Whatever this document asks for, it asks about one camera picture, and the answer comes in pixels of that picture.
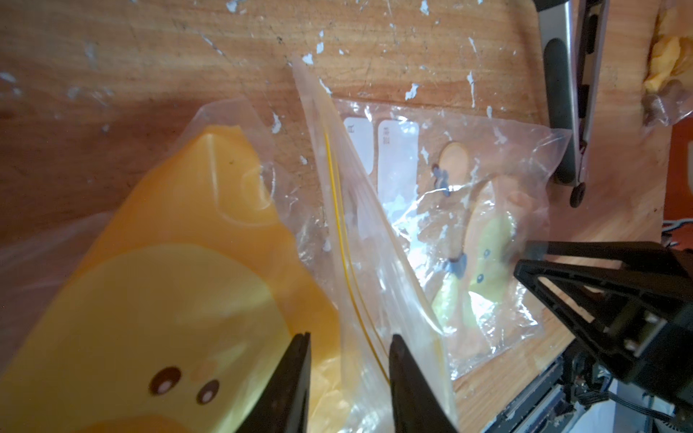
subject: clear plastic bag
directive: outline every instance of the clear plastic bag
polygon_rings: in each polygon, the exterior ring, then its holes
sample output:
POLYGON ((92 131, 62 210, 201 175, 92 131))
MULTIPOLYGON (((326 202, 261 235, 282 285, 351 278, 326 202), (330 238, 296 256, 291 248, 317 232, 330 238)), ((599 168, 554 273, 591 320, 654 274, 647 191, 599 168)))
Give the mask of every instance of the clear plastic bag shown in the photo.
POLYGON ((0 430, 234 431, 304 332, 309 429, 344 425, 337 311, 301 262, 323 228, 272 136, 226 100, 175 147, 112 217, 0 251, 0 430))
POLYGON ((354 384, 352 431, 392 429, 389 345, 402 335, 453 425, 443 332, 351 145, 335 106, 300 62, 294 78, 322 187, 342 325, 342 379, 354 384))
MULTIPOLYGON (((537 333, 541 327, 528 307, 531 301, 512 269, 526 240, 548 235, 545 187, 570 132, 348 100, 333 101, 340 117, 331 118, 329 100, 312 94, 305 100, 308 91, 300 80, 309 79, 302 70, 295 67, 295 75, 313 126, 326 207, 332 206, 335 189, 334 197, 342 196, 337 215, 331 210, 328 216, 342 219, 341 241, 351 247, 349 271, 386 250, 400 254, 389 242, 401 247, 440 322, 452 379, 537 333), (342 125, 350 143, 343 139, 342 125), (323 135, 332 140, 331 162, 323 135), (339 168, 339 177, 329 172, 330 166, 339 168), (336 188, 330 184, 334 181, 336 188), (382 205, 395 239, 383 237, 374 202, 382 205)), ((389 295, 381 287, 389 281, 373 282, 358 272, 352 278, 363 297, 380 299, 363 308, 383 315, 389 295)), ((408 284, 418 291, 416 284, 408 284)))

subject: ziplock seal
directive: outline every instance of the ziplock seal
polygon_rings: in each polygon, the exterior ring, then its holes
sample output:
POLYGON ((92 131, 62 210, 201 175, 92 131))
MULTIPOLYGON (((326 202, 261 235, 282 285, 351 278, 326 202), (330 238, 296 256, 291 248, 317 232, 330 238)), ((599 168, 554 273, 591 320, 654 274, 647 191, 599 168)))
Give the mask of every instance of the ziplock seal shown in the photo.
MULTIPOLYGON (((385 372, 385 367, 383 367, 383 363, 380 361, 380 356, 378 356, 376 349, 373 345, 373 342, 370 338, 369 332, 366 330, 365 325, 363 324, 363 318, 361 317, 360 313, 360 308, 356 305, 356 299, 354 298, 353 295, 353 288, 351 287, 351 280, 353 279, 353 283, 356 286, 356 291, 359 295, 359 300, 361 301, 362 304, 365 304, 363 300, 363 296, 361 295, 361 290, 358 287, 358 282, 356 280, 356 276, 353 275, 353 262, 351 260, 351 251, 349 251, 349 241, 347 240, 347 234, 344 231, 344 211, 342 210, 342 188, 339 185, 339 167, 336 166, 333 163, 332 160, 332 150, 330 148, 330 139, 327 135, 325 134, 325 148, 327 150, 327 162, 328 162, 328 167, 330 170, 330 182, 332 186, 332 196, 334 200, 334 208, 335 208, 335 215, 337 216, 337 236, 340 240, 340 253, 342 254, 342 264, 344 266, 344 280, 346 282, 346 286, 349 289, 349 297, 351 298, 351 303, 353 304, 354 310, 356 312, 356 317, 358 317, 358 323, 361 326, 361 329, 363 329, 363 334, 366 337, 366 340, 368 341, 368 345, 371 348, 371 351, 373 352, 373 355, 375 356, 375 359, 378 363, 378 367, 380 367, 380 371, 383 373, 383 377, 385 379, 385 382, 387 383, 387 386, 390 385, 389 378, 387 376, 387 373, 385 372), (346 245, 346 255, 344 255, 344 246, 346 245)), ((364 308, 366 312, 366 316, 368 316, 368 320, 375 329, 376 325, 373 321, 373 318, 371 315, 368 313, 368 310, 364 308)), ((383 349, 384 352, 387 352, 385 350, 385 345, 383 344, 383 340, 378 336, 378 342, 380 342, 380 347, 383 349)))

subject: screw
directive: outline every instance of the screw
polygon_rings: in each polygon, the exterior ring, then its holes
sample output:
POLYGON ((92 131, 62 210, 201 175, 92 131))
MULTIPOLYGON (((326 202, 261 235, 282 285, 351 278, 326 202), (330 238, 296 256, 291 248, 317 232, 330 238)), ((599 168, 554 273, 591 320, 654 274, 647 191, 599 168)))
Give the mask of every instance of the screw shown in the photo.
POLYGON ((649 324, 655 324, 659 321, 659 317, 652 312, 645 311, 645 321, 649 324))
POLYGON ((632 339, 624 340, 623 346, 626 348, 627 351, 630 351, 630 352, 635 352, 639 347, 638 343, 636 343, 632 339))

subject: label sticker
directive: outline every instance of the label sticker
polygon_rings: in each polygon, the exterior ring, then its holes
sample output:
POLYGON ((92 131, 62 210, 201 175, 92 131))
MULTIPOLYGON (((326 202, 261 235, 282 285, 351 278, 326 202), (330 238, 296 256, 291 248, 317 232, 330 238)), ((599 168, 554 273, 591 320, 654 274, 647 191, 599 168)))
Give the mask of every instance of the label sticker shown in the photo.
POLYGON ((366 174, 373 172, 375 143, 373 139, 373 123, 363 117, 347 117, 344 126, 349 133, 349 138, 356 149, 366 174))
POLYGON ((416 201, 419 124, 382 121, 378 125, 378 199, 390 223, 416 201))

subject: wire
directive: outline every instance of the wire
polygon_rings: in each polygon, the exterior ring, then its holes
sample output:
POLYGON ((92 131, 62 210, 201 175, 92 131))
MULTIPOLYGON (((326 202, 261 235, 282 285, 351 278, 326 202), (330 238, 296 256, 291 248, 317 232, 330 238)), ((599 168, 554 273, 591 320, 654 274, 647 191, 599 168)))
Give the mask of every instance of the wire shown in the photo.
POLYGON ((654 419, 658 419, 659 421, 664 421, 665 423, 671 423, 674 420, 673 416, 667 415, 663 412, 659 412, 656 410, 648 409, 646 407, 639 406, 635 403, 631 403, 628 400, 624 400, 623 398, 620 398, 613 392, 607 391, 607 392, 596 392, 596 391, 591 391, 591 392, 586 392, 580 396, 577 397, 577 400, 580 402, 581 405, 583 406, 591 406, 596 403, 601 403, 607 400, 613 400, 616 403, 618 403, 621 406, 627 407, 630 410, 634 410, 640 414, 651 416, 654 419))

